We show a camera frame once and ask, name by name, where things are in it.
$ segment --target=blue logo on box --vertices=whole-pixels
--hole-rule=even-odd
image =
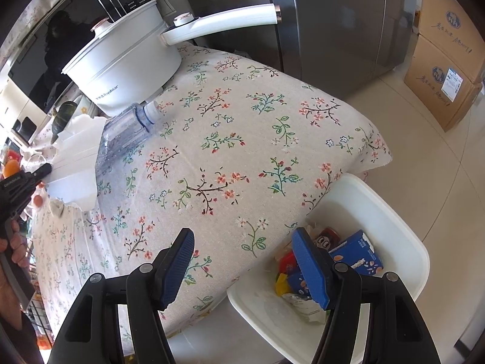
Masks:
[[[435,67],[431,70],[433,72],[433,78],[438,83],[443,83],[445,81],[445,73],[439,67]]]
[[[455,29],[459,29],[461,26],[461,20],[458,15],[454,12],[448,11],[446,13],[446,20],[449,24],[451,24]]]

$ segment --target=trash bin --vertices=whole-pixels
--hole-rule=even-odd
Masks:
[[[401,217],[359,178],[344,174],[308,220],[332,227],[341,239],[365,231],[384,272],[396,272],[413,299],[418,298],[428,279],[428,252]],[[227,295],[241,316],[283,356],[295,364],[310,364],[324,325],[305,322],[276,295],[276,275],[277,263],[272,258],[242,276]],[[352,364],[364,356],[368,323],[369,304],[365,304],[360,310]]]

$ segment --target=blue gripper pad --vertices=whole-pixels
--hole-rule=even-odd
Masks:
[[[160,268],[166,268],[166,274],[163,278],[163,293],[160,303],[164,308],[175,301],[192,258],[194,244],[195,238],[192,230],[183,228],[163,259]]]
[[[329,290],[333,288],[330,266],[303,227],[292,234],[293,253],[310,290],[311,298],[323,309],[330,304]]]

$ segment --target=blue package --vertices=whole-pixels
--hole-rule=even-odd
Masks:
[[[357,231],[335,249],[330,250],[334,261],[342,261],[361,275],[374,275],[384,269],[381,259],[362,230]]]
[[[310,291],[306,285],[305,278],[303,278],[301,271],[288,275],[286,281],[288,282],[290,288],[292,288],[294,294],[310,297]]]

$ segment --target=transparent plastic bottle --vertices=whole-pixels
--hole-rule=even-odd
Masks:
[[[154,101],[145,106],[132,104],[104,127],[99,142],[96,171],[104,171],[149,138],[162,114]]]

